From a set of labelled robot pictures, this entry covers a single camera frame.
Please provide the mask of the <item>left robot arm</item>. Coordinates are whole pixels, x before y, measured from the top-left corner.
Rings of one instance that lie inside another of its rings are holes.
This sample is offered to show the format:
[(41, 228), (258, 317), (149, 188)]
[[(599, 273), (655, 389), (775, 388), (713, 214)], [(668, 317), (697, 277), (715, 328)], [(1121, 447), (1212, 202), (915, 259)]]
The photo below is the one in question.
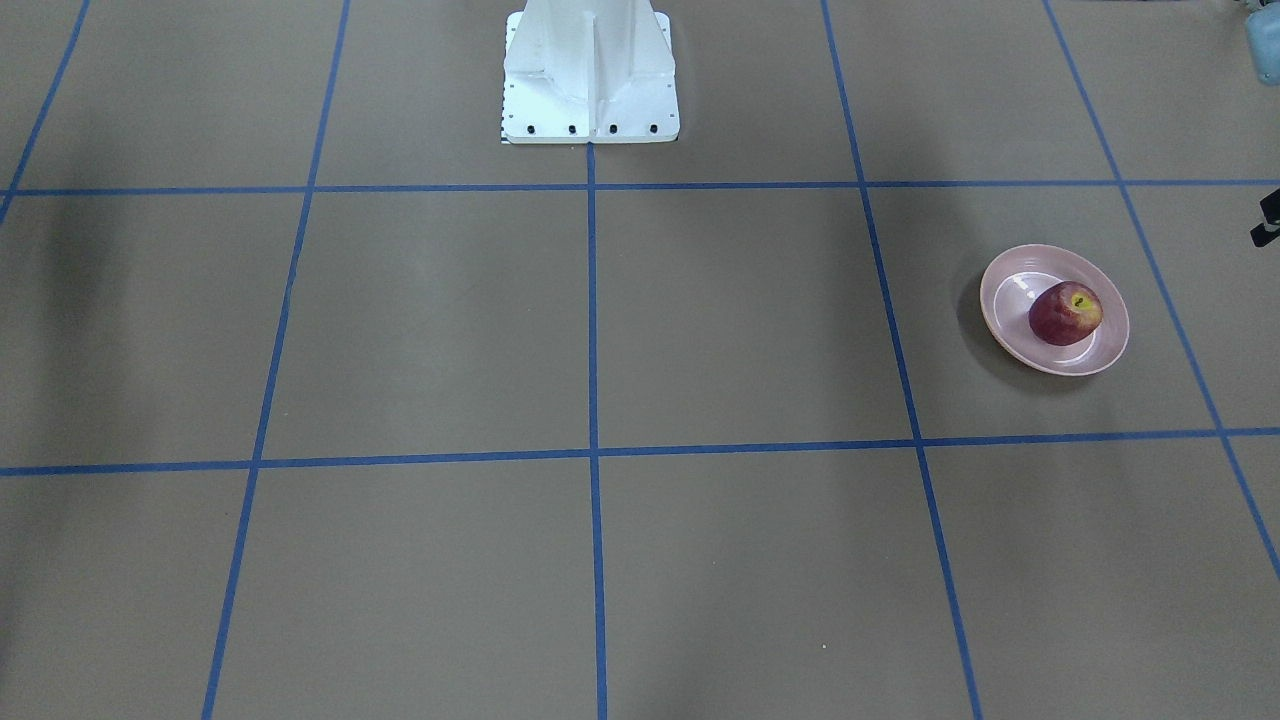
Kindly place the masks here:
[(1245, 41), (1258, 81), (1279, 86), (1279, 1), (1243, 1), (1248, 10)]

